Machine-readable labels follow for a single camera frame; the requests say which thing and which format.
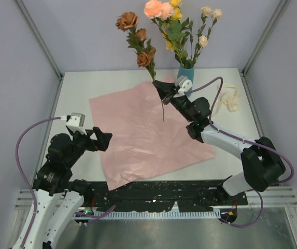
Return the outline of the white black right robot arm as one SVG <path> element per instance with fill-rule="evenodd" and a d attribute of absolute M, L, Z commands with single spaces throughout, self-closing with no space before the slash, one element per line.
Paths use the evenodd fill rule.
<path fill-rule="evenodd" d="M 155 80 L 160 100 L 171 104 L 189 122 L 186 129 L 189 136 L 201 143 L 214 145 L 238 158 L 243 171 L 229 176 L 217 188 L 217 199 L 229 204 L 239 193 L 248 190 L 265 191 L 285 173 L 286 167 L 272 141 L 266 137 L 249 140 L 222 130 L 211 119 L 212 108 L 205 97 L 190 101 L 192 82 L 185 76 L 174 83 Z"/>

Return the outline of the pink peony stem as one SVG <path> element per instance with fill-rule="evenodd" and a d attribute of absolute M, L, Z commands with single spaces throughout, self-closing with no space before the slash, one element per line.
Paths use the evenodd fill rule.
<path fill-rule="evenodd" d="M 144 7 L 144 14 L 158 27 L 165 40 L 166 49 L 175 53 L 175 59 L 181 66 L 185 66 L 187 52 L 184 46 L 190 33 L 186 31 L 189 21 L 181 22 L 182 1 L 148 1 Z"/>

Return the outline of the purple wrapping paper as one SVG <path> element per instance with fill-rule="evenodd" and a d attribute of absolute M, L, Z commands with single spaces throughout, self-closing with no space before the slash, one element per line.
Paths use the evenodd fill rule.
<path fill-rule="evenodd" d="M 171 105 L 162 106 L 149 81 L 90 99 L 93 123 L 112 133 L 100 154 L 109 190 L 209 160 L 212 146 L 191 139 L 187 120 Z"/>

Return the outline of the cream printed ribbon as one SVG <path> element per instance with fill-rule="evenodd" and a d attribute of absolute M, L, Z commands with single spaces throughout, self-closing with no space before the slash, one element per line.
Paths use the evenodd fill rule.
<path fill-rule="evenodd" d="M 218 98 L 213 108 L 213 117 L 217 115 L 221 107 L 224 105 L 231 113 L 239 111 L 238 99 L 242 95 L 239 92 L 239 88 L 232 84 L 225 84 L 221 92 L 218 94 Z"/>

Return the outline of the yellow rose stem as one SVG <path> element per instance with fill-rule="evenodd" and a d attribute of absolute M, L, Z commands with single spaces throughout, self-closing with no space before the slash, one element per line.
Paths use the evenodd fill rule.
<path fill-rule="evenodd" d="M 190 69 L 189 55 L 185 44 L 192 33 L 192 22 L 189 18 L 182 21 L 182 1 L 167 1 L 163 3 L 163 17 L 160 17 L 162 36 L 166 41 L 166 49 L 174 52 L 176 61 L 184 68 Z"/>

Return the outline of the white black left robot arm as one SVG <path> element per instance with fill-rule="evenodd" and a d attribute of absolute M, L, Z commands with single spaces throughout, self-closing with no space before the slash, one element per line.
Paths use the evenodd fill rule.
<path fill-rule="evenodd" d="M 13 248 L 55 248 L 74 213 L 93 200 L 92 185 L 72 177 L 71 168 L 86 151 L 106 151 L 111 133 L 98 127 L 55 135 L 48 147 L 47 161 L 33 182 L 33 203 Z"/>

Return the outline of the brown rose stem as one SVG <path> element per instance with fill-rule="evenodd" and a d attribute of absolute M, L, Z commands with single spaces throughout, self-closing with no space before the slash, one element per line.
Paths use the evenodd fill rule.
<path fill-rule="evenodd" d="M 134 49 L 138 67 L 145 68 L 152 81 L 155 81 L 155 53 L 156 48 L 151 44 L 145 28 L 137 28 L 139 17 L 132 11 L 124 12 L 115 23 L 117 29 L 127 33 L 126 42 L 128 48 Z"/>

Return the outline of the cream rose stem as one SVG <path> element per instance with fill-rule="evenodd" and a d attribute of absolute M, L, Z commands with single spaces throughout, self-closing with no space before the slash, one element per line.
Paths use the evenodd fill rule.
<path fill-rule="evenodd" d="M 193 68 L 196 64 L 203 48 L 208 45 L 208 40 L 213 31 L 213 27 L 217 24 L 218 20 L 222 17 L 223 12 L 221 9 L 211 9 L 208 6 L 201 8 L 201 26 L 197 31 L 197 42 L 193 46 L 193 35 L 190 35 L 190 44 L 191 48 L 194 47 L 194 51 L 191 52 L 188 65 L 190 68 Z"/>

